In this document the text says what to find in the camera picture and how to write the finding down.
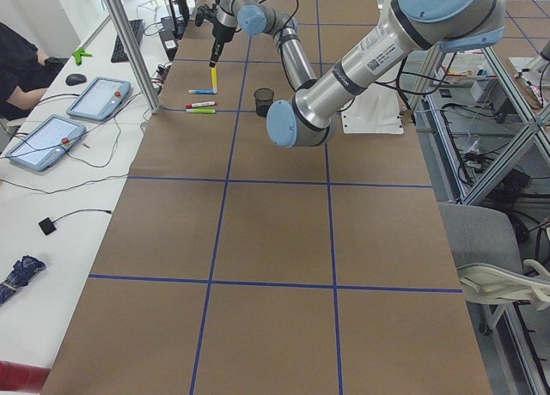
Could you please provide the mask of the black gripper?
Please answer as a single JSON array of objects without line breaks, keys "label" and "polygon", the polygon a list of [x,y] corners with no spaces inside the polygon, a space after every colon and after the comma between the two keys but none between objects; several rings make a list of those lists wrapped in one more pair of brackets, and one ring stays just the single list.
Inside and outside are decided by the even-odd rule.
[{"label": "black gripper", "polygon": [[211,49],[209,66],[215,68],[223,54],[224,46],[234,38],[235,16],[225,11],[221,6],[215,8],[204,4],[197,8],[195,25],[199,27],[205,20],[213,24],[214,44]]}]

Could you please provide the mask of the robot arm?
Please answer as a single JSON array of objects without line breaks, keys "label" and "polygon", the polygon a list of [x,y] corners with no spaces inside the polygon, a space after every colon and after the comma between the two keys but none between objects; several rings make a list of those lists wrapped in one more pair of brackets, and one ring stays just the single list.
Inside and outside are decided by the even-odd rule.
[{"label": "robot arm", "polygon": [[333,131],[333,117],[411,52],[435,44],[452,52],[498,43],[507,0],[391,0],[378,25],[321,78],[315,77],[290,15],[260,0],[220,0],[213,17],[210,66],[237,28],[270,35],[295,93],[271,104],[266,129],[278,146],[314,147]]}]

